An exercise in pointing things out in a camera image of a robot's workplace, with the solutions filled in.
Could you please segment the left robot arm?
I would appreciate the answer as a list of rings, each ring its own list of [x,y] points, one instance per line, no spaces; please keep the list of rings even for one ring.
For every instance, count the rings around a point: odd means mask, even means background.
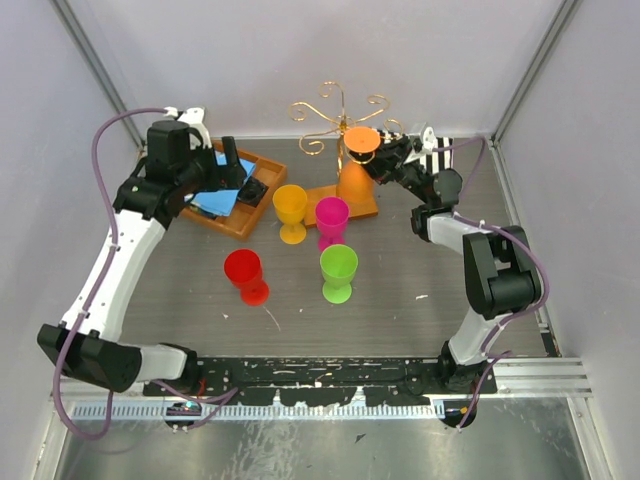
[[[226,160],[219,164],[201,108],[169,108],[149,127],[146,156],[107,203],[109,232],[85,285],[60,323],[38,333],[57,376],[117,393],[155,380],[178,396],[197,390],[201,369],[195,351],[124,345],[119,339],[141,273],[187,199],[239,189],[248,177],[234,139],[225,137],[222,145]]]

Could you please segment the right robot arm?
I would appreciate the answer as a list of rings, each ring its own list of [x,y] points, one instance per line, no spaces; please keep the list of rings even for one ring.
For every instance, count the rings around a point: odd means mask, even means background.
[[[506,326],[545,303],[548,282],[523,228],[499,228],[457,212],[464,180],[452,167],[453,149],[443,139],[382,132],[364,168],[376,183],[394,182],[420,200],[411,212],[414,234],[463,258],[469,310],[443,345],[436,370],[442,388],[459,394],[479,386],[491,346]]]

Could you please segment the orange plastic wine glass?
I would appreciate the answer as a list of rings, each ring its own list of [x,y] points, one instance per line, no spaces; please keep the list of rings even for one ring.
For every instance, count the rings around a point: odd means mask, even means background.
[[[373,180],[364,166],[375,157],[380,143],[379,133],[371,127],[353,127],[344,134],[343,144],[348,161],[341,169],[338,194],[345,201],[362,204],[373,197]]]

